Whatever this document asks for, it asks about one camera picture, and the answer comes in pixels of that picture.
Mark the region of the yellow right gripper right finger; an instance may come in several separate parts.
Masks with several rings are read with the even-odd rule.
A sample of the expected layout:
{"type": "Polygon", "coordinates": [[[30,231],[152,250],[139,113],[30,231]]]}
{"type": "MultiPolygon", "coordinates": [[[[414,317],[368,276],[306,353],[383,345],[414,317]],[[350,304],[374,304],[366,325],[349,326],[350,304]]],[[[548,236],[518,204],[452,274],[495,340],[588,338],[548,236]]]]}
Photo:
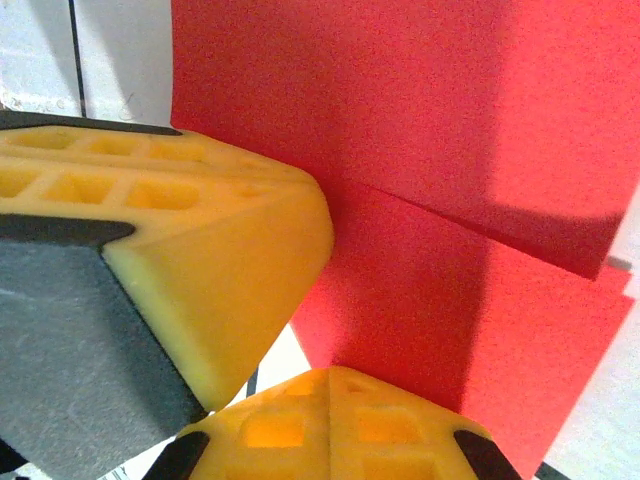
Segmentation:
{"type": "Polygon", "coordinates": [[[371,376],[328,369],[333,479],[518,479],[480,424],[371,376]]]}

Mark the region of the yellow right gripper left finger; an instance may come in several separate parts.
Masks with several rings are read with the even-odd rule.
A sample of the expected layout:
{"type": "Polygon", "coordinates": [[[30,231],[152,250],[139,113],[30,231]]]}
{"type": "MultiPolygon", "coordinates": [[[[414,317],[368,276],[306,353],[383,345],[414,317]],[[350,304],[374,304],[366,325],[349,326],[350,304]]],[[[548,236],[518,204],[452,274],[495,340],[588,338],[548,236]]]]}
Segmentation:
{"type": "Polygon", "coordinates": [[[327,479],[329,374],[314,369],[187,425],[146,479],[327,479]]]}

